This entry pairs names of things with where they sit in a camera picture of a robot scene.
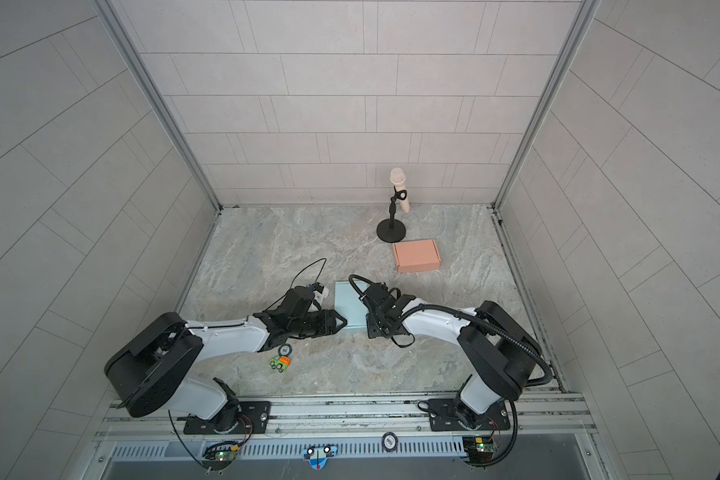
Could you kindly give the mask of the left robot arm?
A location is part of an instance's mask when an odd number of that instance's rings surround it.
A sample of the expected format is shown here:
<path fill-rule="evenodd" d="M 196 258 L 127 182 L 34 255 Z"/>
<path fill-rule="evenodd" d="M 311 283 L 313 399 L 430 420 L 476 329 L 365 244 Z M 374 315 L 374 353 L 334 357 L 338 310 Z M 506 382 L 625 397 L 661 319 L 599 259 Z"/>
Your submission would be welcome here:
<path fill-rule="evenodd" d="M 212 420 L 236 406 L 231 388 L 190 374 L 203 360 L 266 352 L 289 340 L 331 336 L 348 321 L 320 301 L 320 285 L 289 289 L 279 305 L 240 320 L 203 323 L 176 312 L 160 315 L 104 366 L 104 375 L 134 418 L 167 408 Z"/>

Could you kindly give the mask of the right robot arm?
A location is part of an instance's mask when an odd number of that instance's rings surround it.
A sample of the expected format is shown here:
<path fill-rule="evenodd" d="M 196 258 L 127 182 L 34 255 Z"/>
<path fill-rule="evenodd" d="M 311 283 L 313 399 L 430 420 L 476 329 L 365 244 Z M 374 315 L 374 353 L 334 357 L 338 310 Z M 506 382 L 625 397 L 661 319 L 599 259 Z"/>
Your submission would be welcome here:
<path fill-rule="evenodd" d="M 456 309 L 402 294 L 384 283 L 360 289 L 356 279 L 352 276 L 350 285 L 377 335 L 392 341 L 398 336 L 427 336 L 462 349 L 474 370 L 456 397 L 463 422 L 484 415 L 501 400 L 518 400 L 527 386 L 552 380 L 539 344 L 497 303 Z"/>

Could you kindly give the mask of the light blue cardboard box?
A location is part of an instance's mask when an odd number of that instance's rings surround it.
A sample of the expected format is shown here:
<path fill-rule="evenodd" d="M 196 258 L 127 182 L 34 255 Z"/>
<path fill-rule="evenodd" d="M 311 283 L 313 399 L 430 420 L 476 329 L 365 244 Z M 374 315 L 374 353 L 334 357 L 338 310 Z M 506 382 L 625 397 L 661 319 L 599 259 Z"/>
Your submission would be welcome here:
<path fill-rule="evenodd" d="M 345 330 L 366 330 L 368 310 L 348 281 L 335 283 L 334 310 L 347 320 Z"/>

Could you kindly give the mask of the pink paper box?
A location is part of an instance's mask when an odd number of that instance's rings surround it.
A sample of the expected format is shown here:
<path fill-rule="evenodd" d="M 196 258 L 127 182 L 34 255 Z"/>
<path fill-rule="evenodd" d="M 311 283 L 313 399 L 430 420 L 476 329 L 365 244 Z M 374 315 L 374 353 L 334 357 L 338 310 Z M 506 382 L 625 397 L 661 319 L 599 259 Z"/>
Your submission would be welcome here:
<path fill-rule="evenodd" d="M 436 271 L 442 260 L 433 239 L 398 242 L 393 245 L 398 273 Z"/>

